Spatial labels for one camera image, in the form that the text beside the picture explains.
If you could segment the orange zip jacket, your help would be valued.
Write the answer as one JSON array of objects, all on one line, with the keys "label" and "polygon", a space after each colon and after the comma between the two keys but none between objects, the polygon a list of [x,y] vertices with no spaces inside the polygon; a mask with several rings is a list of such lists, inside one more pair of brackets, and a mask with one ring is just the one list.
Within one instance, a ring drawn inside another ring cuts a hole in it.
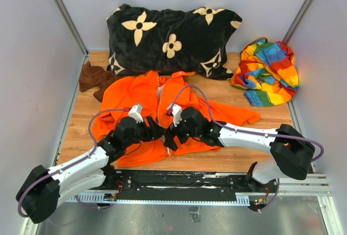
[{"label": "orange zip jacket", "polygon": [[[142,116],[151,116],[160,126],[167,128],[172,118],[166,114],[173,101],[182,108],[189,106],[198,109],[206,118],[229,122],[237,126],[247,123],[254,124],[260,114],[245,107],[234,107],[214,101],[206,102],[198,97],[188,87],[184,80],[185,72],[177,72],[171,77],[160,76],[156,71],[149,71],[138,77],[125,77],[109,86],[103,96],[101,110],[103,114],[97,116],[92,125],[92,133],[97,141],[104,138],[115,129],[116,124],[127,116],[121,112],[124,107],[135,104],[143,106]],[[169,151],[162,141],[132,145],[125,156],[118,160],[120,168],[142,166],[155,163],[167,157],[197,153],[202,151],[218,151],[220,147],[210,147],[204,143],[188,139],[179,144],[177,151]]]}]

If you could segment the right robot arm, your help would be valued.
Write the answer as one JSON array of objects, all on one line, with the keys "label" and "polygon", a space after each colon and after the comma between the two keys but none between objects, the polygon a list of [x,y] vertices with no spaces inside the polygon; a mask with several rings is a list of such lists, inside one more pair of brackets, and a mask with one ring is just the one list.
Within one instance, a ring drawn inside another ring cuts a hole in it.
[{"label": "right robot arm", "polygon": [[208,120],[193,107],[174,105],[167,113],[173,122],[165,133],[165,146],[173,151],[189,138],[210,147],[243,147],[271,155],[264,162],[254,162],[245,177],[249,190],[257,192],[275,179],[305,180],[315,148],[296,129],[281,124],[277,129],[254,129],[223,121]]}]

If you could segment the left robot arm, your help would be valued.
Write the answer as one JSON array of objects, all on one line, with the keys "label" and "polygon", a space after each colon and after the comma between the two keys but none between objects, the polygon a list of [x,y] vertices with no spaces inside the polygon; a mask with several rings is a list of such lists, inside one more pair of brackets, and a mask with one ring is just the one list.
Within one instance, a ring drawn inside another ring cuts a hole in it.
[{"label": "left robot arm", "polygon": [[84,154],[51,168],[36,166],[16,194],[19,215],[38,224],[73,195],[94,187],[112,188],[116,176],[103,169],[126,155],[128,147],[158,140],[164,133],[150,116],[142,122],[127,116]]}]

